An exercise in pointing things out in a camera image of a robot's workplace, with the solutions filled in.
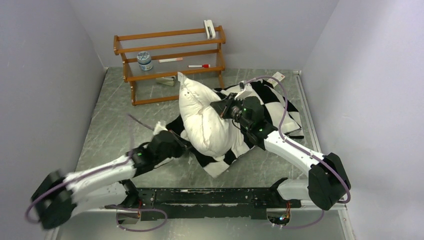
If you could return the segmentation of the white pillow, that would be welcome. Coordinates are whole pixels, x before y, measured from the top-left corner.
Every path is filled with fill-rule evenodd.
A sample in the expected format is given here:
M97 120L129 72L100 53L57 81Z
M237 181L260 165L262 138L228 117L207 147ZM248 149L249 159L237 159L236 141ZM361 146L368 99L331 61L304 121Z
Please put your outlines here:
M241 133L210 105L221 98L206 85L178 72L179 112L188 140L201 154L223 156L241 144Z

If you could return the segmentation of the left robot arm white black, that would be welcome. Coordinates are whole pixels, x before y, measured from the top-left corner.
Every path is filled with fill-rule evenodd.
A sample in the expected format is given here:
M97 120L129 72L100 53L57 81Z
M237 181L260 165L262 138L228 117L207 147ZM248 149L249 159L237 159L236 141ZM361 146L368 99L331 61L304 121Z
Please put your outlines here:
M138 202L139 196L132 178L181 157L191 147L189 141L173 131L161 130L150 141L110 162L67 174L52 171L32 194L25 218L51 230L96 207L129 208Z

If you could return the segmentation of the black white checkered pillowcase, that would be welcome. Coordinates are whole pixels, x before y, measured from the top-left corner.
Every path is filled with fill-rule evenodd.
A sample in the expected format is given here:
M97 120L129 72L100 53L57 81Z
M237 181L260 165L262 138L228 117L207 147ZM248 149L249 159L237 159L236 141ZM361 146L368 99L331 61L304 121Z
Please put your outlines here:
M292 139L303 139L305 137L299 110L291 102L286 102L285 98L274 89L274 86L265 80L252 82L251 86L253 88L253 92L250 96L257 97L259 99L260 104L264 107L264 118L269 123L275 127L281 127L281 131ZM240 88L238 85L233 85L226 88L214 88L212 90L222 100L230 93L238 93ZM250 143L245 133L242 132L238 123L231 124L240 131L241 144L228 150L224 155L219 157L207 156L200 153L192 145L193 148L191 149L191 152L194 154L196 160L213 178L217 178L219 175L224 173L239 157L245 155L255 147L252 143ZM173 131L184 140L190 142L180 114L176 119L167 123L166 127L168 130Z

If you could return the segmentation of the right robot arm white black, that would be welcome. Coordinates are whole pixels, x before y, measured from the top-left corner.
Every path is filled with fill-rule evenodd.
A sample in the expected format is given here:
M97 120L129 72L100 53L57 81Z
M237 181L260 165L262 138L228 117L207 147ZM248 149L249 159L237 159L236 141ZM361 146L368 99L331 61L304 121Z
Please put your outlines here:
M312 201L324 211L336 203L350 201L351 185L340 157L311 150L289 139L265 119L265 108L257 97L239 100L231 93L210 106L220 118L238 123L250 143L284 158L306 175L306 179L281 180L271 186L278 199Z

